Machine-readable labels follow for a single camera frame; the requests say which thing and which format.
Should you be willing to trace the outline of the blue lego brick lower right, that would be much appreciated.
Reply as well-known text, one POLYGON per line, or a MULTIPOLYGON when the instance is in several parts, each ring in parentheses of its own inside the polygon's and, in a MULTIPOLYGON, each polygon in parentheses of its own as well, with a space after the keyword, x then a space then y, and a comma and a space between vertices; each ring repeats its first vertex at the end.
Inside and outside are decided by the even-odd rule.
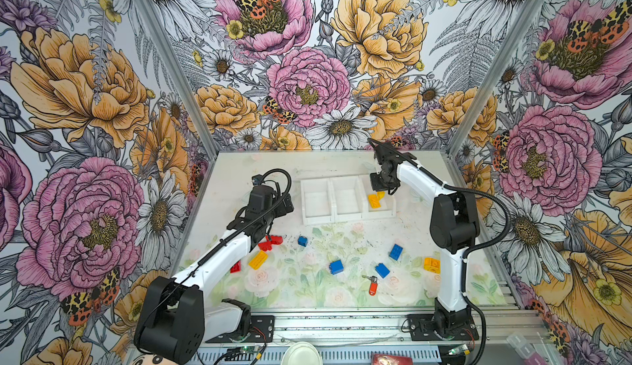
POLYGON ((385 279, 390 273, 390 269, 384 263, 378 263, 375 271, 381 279, 385 279))

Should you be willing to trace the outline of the small blue lego brick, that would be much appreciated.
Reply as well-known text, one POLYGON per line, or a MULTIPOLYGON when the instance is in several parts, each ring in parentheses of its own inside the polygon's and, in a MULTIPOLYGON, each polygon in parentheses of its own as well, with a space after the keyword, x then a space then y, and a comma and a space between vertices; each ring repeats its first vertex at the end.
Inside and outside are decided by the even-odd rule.
POLYGON ((306 246, 307 246, 307 244, 308 244, 308 239, 307 239, 307 238, 305 238, 305 237, 303 237, 303 236, 300 236, 300 237, 298 238, 297 242, 298 242, 298 244, 299 244, 300 246, 302 246, 302 247, 306 247, 306 246))

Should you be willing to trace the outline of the white three-compartment bin tray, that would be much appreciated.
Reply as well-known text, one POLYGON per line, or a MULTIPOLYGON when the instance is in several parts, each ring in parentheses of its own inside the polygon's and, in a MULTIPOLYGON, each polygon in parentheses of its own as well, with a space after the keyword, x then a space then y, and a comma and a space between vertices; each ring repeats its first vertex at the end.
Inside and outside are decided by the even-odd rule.
POLYGON ((370 208, 367 196, 375 193, 378 192, 372 189, 368 175, 303 180, 302 221, 305 225, 315 226, 395 217, 397 201, 386 193, 380 200, 380 209, 370 208))

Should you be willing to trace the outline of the red lego brick small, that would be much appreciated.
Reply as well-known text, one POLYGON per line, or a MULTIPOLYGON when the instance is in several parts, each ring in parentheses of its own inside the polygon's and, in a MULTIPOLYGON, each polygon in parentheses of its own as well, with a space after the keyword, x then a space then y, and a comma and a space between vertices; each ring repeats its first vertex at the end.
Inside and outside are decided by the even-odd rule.
POLYGON ((268 251, 271 251, 273 249, 273 243, 271 241, 262 241, 262 242, 258 243, 258 248, 261 251, 268 252, 268 251))

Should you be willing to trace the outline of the yellow lego brick top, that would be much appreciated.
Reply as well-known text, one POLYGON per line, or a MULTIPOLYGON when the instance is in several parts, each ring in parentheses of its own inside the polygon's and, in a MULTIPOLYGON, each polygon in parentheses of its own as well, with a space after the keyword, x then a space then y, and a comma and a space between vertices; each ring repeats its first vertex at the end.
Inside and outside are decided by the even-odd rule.
POLYGON ((380 194, 375 193, 368 195, 367 200, 372 210, 378 210, 381 208, 380 200, 382 200, 382 196, 380 194))

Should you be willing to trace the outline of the blue lego brick center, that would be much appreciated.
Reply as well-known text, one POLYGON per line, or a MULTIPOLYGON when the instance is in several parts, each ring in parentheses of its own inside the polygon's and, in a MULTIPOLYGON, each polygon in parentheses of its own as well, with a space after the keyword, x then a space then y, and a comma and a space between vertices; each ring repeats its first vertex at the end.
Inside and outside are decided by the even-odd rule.
POLYGON ((344 265, 341 260, 333 261, 329 264, 329 271, 332 275, 340 274, 344 271, 344 265))

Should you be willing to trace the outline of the aluminium frame rail front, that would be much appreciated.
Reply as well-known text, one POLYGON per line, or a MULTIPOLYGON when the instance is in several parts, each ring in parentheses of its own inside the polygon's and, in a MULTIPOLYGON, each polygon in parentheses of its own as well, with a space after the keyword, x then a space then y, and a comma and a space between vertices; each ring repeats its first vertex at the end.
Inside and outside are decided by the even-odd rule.
POLYGON ((514 333, 523 335, 529 343, 549 342, 548 331, 534 311, 513 308, 487 307, 484 317, 474 315, 479 340, 412 341, 401 325, 411 314, 431 314, 428 308, 403 309, 259 309, 251 316, 276 317, 273 342, 284 345, 305 340, 315 345, 378 345, 383 342, 403 345, 453 345, 457 343, 487 342, 501 344, 514 333))

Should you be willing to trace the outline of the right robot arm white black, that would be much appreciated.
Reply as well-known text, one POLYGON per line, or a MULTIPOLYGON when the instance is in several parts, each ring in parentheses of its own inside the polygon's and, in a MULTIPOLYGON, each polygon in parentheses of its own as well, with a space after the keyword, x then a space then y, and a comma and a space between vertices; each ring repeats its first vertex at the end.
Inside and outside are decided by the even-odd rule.
POLYGON ((480 223, 474 195, 454 188, 425 169, 410 153, 401 153, 389 142, 371 139, 380 165, 370 174, 373 190, 394 194, 408 185, 431 205, 429 233, 440 249, 441 284, 434 301, 434 314, 420 321, 417 329, 448 339, 472 325, 472 307, 465 299, 467 271, 465 252, 474 247, 480 223))

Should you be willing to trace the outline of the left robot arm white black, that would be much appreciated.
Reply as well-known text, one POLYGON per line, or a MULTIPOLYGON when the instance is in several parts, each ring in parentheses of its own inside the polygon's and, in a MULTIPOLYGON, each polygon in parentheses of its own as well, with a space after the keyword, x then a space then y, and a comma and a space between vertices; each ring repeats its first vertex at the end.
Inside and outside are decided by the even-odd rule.
POLYGON ((294 210, 287 171, 275 168, 254 176, 252 182, 248 204, 212 249, 174 276, 150 283, 133 337, 139 353, 185 364, 209 340, 249 335, 253 328, 249 305, 224 299, 212 307, 207 297, 234 265, 268 238, 274 220, 294 210))

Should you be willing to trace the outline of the white round lid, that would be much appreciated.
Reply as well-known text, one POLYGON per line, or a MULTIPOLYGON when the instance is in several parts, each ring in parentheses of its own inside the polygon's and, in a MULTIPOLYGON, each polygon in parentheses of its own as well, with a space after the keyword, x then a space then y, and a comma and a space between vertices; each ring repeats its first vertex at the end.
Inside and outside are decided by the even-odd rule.
POLYGON ((281 359, 281 365, 323 365, 319 351, 308 342, 297 342, 289 346, 281 359))

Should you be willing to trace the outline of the yellow orange lego brick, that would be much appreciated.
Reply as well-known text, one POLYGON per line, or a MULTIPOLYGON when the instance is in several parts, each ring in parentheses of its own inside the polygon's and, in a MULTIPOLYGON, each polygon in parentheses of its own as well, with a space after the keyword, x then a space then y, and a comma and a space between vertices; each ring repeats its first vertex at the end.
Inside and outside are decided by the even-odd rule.
POLYGON ((436 258, 432 258, 432 257, 426 257, 424 259, 424 265, 423 265, 424 270, 434 273, 434 274, 440 274, 441 272, 441 262, 440 260, 436 259, 436 258))

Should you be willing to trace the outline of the blue lego brick upper right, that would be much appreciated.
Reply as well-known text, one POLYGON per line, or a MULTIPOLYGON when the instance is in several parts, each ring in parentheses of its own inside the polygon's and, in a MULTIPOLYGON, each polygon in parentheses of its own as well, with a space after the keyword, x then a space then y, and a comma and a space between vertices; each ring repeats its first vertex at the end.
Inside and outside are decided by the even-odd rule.
POLYGON ((403 248, 398 245, 398 244, 394 244, 391 251, 388 253, 388 256, 394 260, 394 261, 398 261, 400 259, 400 257, 403 254, 403 248))

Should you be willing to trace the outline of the cartoon face toy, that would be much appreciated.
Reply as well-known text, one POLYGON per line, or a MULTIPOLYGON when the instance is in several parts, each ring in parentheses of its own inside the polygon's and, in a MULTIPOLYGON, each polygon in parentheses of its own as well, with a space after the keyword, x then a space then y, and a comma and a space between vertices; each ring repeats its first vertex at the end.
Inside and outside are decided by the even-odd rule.
POLYGON ((143 354, 135 358, 131 365, 166 365, 171 364, 171 361, 155 354, 143 354))

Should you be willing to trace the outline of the clear plastic container corner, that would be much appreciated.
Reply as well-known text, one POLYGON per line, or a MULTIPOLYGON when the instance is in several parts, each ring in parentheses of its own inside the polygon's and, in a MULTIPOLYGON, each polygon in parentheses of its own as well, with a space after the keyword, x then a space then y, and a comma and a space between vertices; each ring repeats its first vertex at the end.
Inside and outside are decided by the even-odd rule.
POLYGON ((506 341, 526 365, 547 365, 547 361, 523 335, 514 333, 509 335, 506 341))

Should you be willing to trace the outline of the red lego brick long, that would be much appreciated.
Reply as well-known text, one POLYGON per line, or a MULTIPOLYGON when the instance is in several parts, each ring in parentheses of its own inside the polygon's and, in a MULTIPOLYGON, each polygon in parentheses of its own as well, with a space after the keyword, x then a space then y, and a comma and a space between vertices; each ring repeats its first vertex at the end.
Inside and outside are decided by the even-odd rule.
POLYGON ((281 236, 275 236, 275 235, 270 235, 270 236, 268 237, 268 241, 269 241, 269 242, 270 242, 273 246, 279 246, 279 245, 281 245, 281 244, 284 242, 283 237, 281 237, 281 236))

